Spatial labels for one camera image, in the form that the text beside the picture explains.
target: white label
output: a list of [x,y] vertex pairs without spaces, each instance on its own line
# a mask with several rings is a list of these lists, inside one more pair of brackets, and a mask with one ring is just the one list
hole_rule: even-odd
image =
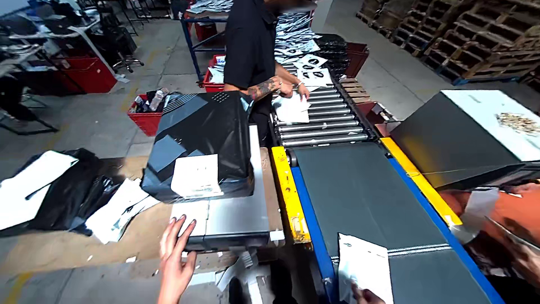
[[218,184],[218,155],[177,158],[171,189],[186,199],[223,195]]

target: chair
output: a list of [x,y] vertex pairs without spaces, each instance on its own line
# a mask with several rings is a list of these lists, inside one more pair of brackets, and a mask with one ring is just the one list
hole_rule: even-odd
[[116,72],[119,69],[125,67],[130,73],[133,73],[131,69],[132,64],[139,64],[141,67],[144,63],[139,59],[133,57],[133,51],[136,45],[131,38],[130,34],[123,27],[107,28],[103,27],[103,34],[107,38],[115,52],[118,54],[120,60],[112,65],[112,69]]

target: black plastic bag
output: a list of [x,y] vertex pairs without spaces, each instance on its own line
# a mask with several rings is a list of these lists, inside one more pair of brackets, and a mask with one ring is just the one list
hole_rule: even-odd
[[[101,161],[94,153],[86,149],[61,153],[79,161],[51,183],[33,220],[4,229],[0,236],[23,234],[28,230],[71,230],[91,235],[84,222],[108,203],[119,184],[114,185],[109,177],[98,176]],[[15,175],[40,156],[32,156]]]
[[213,198],[252,195],[251,104],[251,98],[238,91],[169,95],[142,189],[162,202],[184,201],[171,189],[176,159],[217,154],[218,183],[224,195]]

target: finger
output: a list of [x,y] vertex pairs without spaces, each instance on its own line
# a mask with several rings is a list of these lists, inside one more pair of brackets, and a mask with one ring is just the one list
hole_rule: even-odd
[[193,229],[195,228],[195,225],[197,224],[196,220],[191,221],[189,226],[187,226],[186,230],[180,237],[178,238],[178,241],[176,242],[176,246],[174,247],[174,250],[171,255],[174,255],[174,259],[178,259],[180,261],[180,257],[182,255],[182,250],[186,247],[187,239],[189,239],[191,232],[193,232]]
[[350,287],[353,290],[353,296],[355,299],[360,300],[361,298],[363,298],[362,291],[358,288],[358,285],[352,283]]
[[186,215],[182,215],[176,224],[171,229],[171,233],[167,238],[167,256],[170,256],[174,252],[174,246],[176,245],[178,239],[178,233],[182,229],[182,225],[186,221]]
[[161,237],[161,240],[159,241],[159,257],[164,257],[167,253],[167,237],[171,233],[171,229],[176,223],[176,217],[173,217],[170,221],[167,227],[165,227],[165,231],[163,232],[163,236]]
[[191,279],[193,272],[195,271],[195,264],[197,263],[197,253],[192,251],[187,254],[186,263],[182,267],[182,276]]

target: gray floor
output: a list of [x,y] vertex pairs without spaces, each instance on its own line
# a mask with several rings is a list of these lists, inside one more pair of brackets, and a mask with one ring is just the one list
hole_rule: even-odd
[[[367,43],[370,55],[357,79],[397,118],[404,119],[442,89],[454,88],[420,61],[400,50],[355,17],[358,0],[334,0],[324,32],[335,33],[350,42]],[[59,126],[60,132],[17,136],[0,129],[0,180],[12,175],[30,156],[43,151],[86,148],[98,157],[148,155],[153,138],[145,136],[127,117],[136,94],[167,87],[184,93],[201,92],[178,22],[154,20],[140,28],[135,37],[136,57],[146,63],[127,74],[131,81],[118,83],[108,94],[71,97],[39,97],[50,107],[38,116]],[[209,56],[200,55],[199,65],[207,66]],[[533,111],[540,109],[539,94],[517,83],[477,83],[460,89],[501,89]],[[0,239],[0,259],[17,242],[16,237]],[[24,277],[0,276],[2,303],[151,303],[159,287],[152,276],[156,261],[141,261],[102,267],[59,270]],[[197,295],[213,295],[215,290],[199,286],[184,302],[207,302]]]

